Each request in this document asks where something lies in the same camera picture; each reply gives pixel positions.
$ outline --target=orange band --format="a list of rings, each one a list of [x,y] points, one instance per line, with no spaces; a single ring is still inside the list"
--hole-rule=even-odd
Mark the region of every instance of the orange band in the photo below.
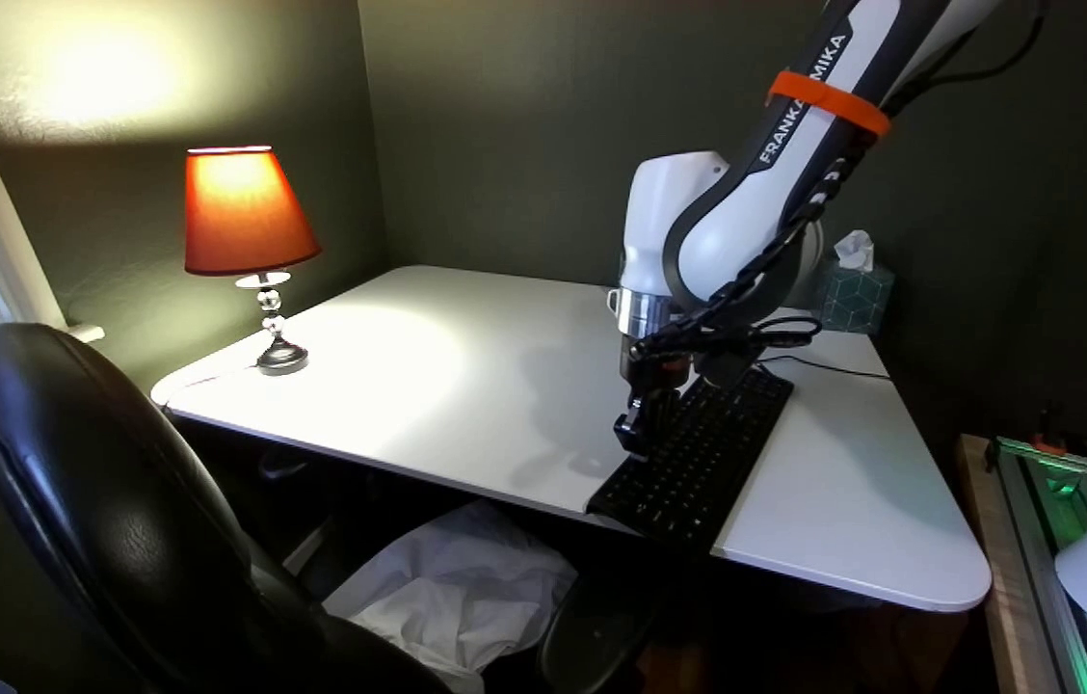
[[[855,94],[813,80],[807,75],[783,68],[770,85],[770,96],[785,96],[785,100],[801,100],[810,107],[831,111],[838,120],[848,120],[861,131],[873,131],[874,140],[891,131],[891,116],[883,107],[874,107],[873,100],[861,100]]]

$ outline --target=lamp stand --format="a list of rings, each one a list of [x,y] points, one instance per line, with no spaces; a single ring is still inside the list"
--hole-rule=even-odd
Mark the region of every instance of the lamp stand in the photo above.
[[[265,373],[293,373],[309,362],[309,351],[282,336],[285,316],[282,316],[279,285],[285,280],[288,274],[247,274],[234,280],[240,291],[258,293],[264,328],[269,333],[269,347],[258,356],[258,370]]]

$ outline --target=table lamp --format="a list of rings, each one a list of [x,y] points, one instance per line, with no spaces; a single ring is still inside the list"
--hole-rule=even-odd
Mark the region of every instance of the table lamp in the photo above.
[[[315,235],[269,147],[192,147],[186,159],[186,270],[247,274],[234,285],[253,291],[269,347],[258,366],[288,373],[309,351],[282,336],[279,285],[282,267],[311,258]]]

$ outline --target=chair backrest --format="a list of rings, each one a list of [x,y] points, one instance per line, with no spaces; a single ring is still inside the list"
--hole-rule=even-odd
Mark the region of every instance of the chair backrest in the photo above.
[[[0,324],[0,497],[161,690],[434,690],[416,659],[321,613],[139,386],[43,324]]]

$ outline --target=lamp base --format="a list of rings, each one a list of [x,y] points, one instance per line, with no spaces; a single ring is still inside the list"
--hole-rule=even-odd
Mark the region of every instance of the lamp base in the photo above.
[[[274,333],[274,345],[258,356],[258,370],[265,373],[293,373],[309,366],[309,351],[288,345],[282,333]]]

